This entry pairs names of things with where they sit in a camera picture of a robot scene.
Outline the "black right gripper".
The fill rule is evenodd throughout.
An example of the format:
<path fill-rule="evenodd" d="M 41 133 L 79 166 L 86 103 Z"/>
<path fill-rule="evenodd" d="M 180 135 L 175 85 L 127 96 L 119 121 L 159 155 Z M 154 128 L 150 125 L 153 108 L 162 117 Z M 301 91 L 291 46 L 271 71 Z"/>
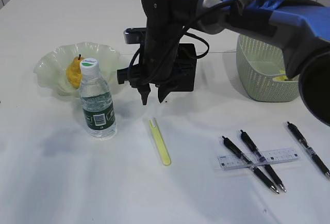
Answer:
<path fill-rule="evenodd" d="M 138 44 L 133 59 L 138 60 L 117 71 L 119 84 L 130 83 L 137 88 L 142 104 L 147 104 L 150 84 L 158 87 L 162 103 L 178 87 L 172 70 L 184 26 L 195 17 L 198 0 L 141 0 L 146 15 L 145 42 Z"/>

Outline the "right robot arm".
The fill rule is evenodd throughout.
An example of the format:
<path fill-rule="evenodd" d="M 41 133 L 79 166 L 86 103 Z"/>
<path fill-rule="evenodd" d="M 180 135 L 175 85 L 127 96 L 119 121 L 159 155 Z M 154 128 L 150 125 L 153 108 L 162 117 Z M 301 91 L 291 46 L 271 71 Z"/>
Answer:
<path fill-rule="evenodd" d="M 312 0 L 141 0 L 146 27 L 128 28 L 138 44 L 129 66 L 117 71 L 119 84 L 136 88 L 143 105 L 158 88 L 162 102 L 171 92 L 194 88 L 198 55 L 180 42 L 190 29 L 215 35 L 225 29 L 281 49 L 286 76 L 299 78 L 308 110 L 329 124 L 329 8 Z"/>

